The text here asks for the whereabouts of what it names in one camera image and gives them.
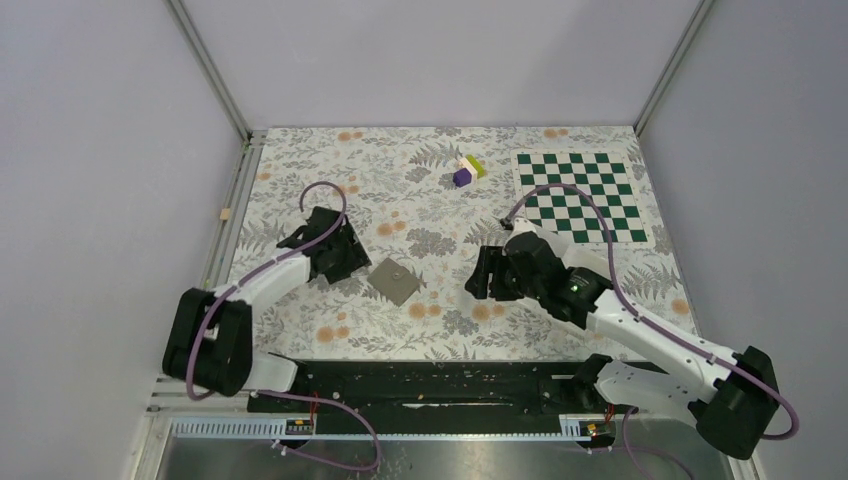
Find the grey card holder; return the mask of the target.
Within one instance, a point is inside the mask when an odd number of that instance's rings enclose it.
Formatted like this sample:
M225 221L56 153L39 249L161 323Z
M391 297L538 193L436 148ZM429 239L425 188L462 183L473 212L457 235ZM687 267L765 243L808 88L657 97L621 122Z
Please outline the grey card holder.
M419 278L411 270L390 258L377 265L367 281L382 297L398 307L421 287Z

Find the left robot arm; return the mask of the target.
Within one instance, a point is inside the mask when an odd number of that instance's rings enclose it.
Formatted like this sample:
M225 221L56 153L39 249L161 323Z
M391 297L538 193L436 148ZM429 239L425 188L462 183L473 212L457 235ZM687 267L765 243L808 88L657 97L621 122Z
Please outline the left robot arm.
M336 283L371 263L346 214L316 207L305 224L277 243L272 256L243 278L212 290L191 288L178 303L162 370L191 388L232 397L272 391L288 411L309 401L297 364L254 345L263 313L292 290L324 278Z

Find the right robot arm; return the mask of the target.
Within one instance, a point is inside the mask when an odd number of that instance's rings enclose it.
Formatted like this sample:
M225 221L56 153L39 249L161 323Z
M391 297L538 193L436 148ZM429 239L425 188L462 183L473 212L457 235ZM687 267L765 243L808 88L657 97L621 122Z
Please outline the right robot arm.
M575 402L597 412L608 403L661 413L692 428L712 447L748 460L766 439L779 402L771 358L743 352L637 314L615 289L607 259L562 236L514 231L503 246L483 246L465 289L476 299L537 305L555 320L599 333L655 370L593 354L578 370Z

